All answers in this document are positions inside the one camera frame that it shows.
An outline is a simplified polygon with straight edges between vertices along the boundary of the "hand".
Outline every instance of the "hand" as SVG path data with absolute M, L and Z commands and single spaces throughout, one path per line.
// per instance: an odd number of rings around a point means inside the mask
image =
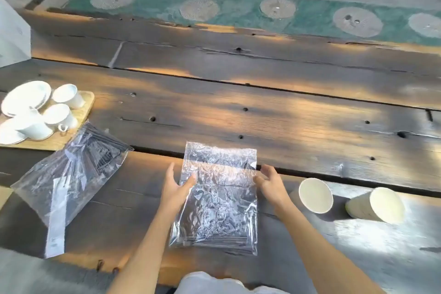
M 173 177 L 173 168 L 175 164 L 171 163 L 165 172 L 164 185 L 162 187 L 161 203 L 158 212 L 164 212 L 173 220 L 184 204 L 191 188 L 196 184 L 196 174 L 193 173 L 190 178 L 179 186 Z
M 267 200 L 274 206 L 276 215 L 280 217 L 287 207 L 292 207 L 294 204 L 289 198 L 288 192 L 283 185 L 282 178 L 276 172 L 276 169 L 269 165 L 262 165 L 260 170 L 268 179 L 263 179 L 260 176 L 254 176 L 253 180 L 262 191 Z

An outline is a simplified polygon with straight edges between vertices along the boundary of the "white plate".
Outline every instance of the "white plate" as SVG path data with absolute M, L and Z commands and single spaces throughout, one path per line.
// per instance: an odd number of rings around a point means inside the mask
M 15 130 L 14 118 L 0 124 L 0 144 L 11 145 L 24 141 L 27 137 Z
M 51 86 L 41 80 L 22 84 L 6 95 L 1 111 L 6 116 L 13 117 L 24 107 L 40 109 L 49 100 L 51 91 Z

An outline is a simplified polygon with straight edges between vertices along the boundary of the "clear plastic bag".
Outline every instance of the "clear plastic bag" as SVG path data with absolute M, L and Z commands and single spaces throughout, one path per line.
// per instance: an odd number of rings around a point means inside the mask
M 132 150 L 86 121 L 62 150 L 35 164 L 11 188 L 45 225 L 51 214 L 61 211 L 67 226 Z
M 187 142 L 179 184 L 197 183 L 176 217 L 170 246 L 210 246 L 257 255 L 256 149 Z

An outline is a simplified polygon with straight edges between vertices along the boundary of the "ceramic cup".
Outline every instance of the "ceramic cup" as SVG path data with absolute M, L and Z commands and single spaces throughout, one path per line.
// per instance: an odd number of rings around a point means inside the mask
M 53 130 L 45 124 L 43 116 L 35 108 L 20 111 L 14 120 L 15 130 L 31 140 L 45 140 L 53 134 Z
M 43 118 L 50 128 L 58 129 L 61 132 L 75 128 L 78 124 L 78 120 L 73 116 L 71 109 L 64 103 L 58 103 L 47 108 Z
M 328 185 L 316 178 L 303 180 L 289 197 L 297 207 L 317 214 L 327 213 L 334 204 L 334 197 Z
M 346 211 L 355 219 L 397 224 L 404 220 L 405 208 L 398 193 L 377 187 L 346 202 Z
M 81 108 L 85 104 L 77 87 L 73 84 L 64 84 L 57 88 L 52 94 L 52 99 L 57 103 L 65 103 L 73 109 Z

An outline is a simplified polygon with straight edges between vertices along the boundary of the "person's left hand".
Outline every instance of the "person's left hand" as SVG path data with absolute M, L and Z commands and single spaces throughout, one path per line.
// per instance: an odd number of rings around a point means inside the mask
M 171 163 L 165 172 L 164 185 L 162 187 L 161 203 L 159 204 L 159 211 L 162 211 L 170 216 L 171 220 L 176 217 L 176 214 L 184 204 L 191 188 L 196 184 L 196 174 L 193 173 L 190 178 L 179 186 L 173 177 L 173 168 L 175 164 Z

